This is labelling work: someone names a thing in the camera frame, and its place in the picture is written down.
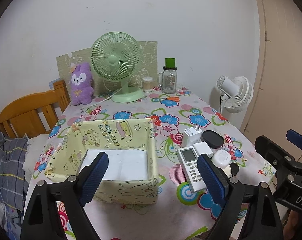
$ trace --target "jar handle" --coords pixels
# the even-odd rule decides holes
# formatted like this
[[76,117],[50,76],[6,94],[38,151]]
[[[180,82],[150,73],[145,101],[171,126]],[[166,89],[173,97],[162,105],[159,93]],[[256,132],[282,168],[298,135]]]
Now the jar handle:
[[158,74],[158,87],[162,87],[162,79],[163,79],[163,72],[160,72],[160,73]]

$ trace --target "purple plush toy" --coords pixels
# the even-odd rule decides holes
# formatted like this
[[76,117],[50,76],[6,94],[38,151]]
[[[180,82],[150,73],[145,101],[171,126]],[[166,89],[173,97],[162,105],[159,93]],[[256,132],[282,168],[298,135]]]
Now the purple plush toy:
[[71,77],[72,105],[87,105],[92,101],[93,87],[91,87],[92,73],[88,62],[77,65]]

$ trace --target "yellow bow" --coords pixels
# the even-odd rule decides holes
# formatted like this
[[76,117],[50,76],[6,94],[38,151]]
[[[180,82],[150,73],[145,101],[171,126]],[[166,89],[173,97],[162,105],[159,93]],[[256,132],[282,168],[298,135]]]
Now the yellow bow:
[[75,97],[78,97],[78,95],[82,93],[82,90],[76,90],[73,93],[75,93]]

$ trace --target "wooden headboard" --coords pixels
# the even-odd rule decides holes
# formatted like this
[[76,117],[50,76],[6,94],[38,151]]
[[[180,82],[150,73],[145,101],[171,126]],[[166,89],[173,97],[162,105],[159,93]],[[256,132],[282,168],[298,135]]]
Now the wooden headboard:
[[44,128],[37,109],[40,108],[43,111],[50,129],[52,129],[58,121],[52,104],[58,103],[61,111],[64,112],[70,103],[64,80],[55,82],[53,87],[54,90],[27,95],[7,105],[0,113],[0,131],[10,138],[16,138],[12,125],[18,137],[27,134],[32,138],[40,133],[49,134],[51,131],[46,131]]

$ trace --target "floral tablecloth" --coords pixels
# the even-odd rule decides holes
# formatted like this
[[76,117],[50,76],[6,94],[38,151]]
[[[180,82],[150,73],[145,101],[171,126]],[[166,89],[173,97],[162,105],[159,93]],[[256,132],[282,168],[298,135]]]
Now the floral tablecloth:
[[[183,130],[194,124],[198,124],[202,130],[214,130],[224,138],[222,148],[231,154],[232,162],[240,166],[237,177],[242,183],[270,183],[274,170],[255,152],[252,143],[187,88],[179,87],[174,95],[180,98],[179,102],[158,99],[172,95],[163,94],[157,87],[135,102],[120,104],[107,100],[99,103],[108,96],[99,95],[89,105],[69,105],[59,117],[35,165],[26,206],[37,181],[44,179],[51,183],[44,175],[48,160],[58,154],[55,151],[58,143],[76,121],[149,117],[156,126],[158,201],[153,205],[120,205],[95,200],[86,204],[84,209],[102,240],[183,240],[212,228],[221,208],[206,190],[191,193],[176,156]],[[63,203],[58,203],[58,210],[67,237],[74,239]],[[246,206],[243,206],[238,221],[245,214]]]

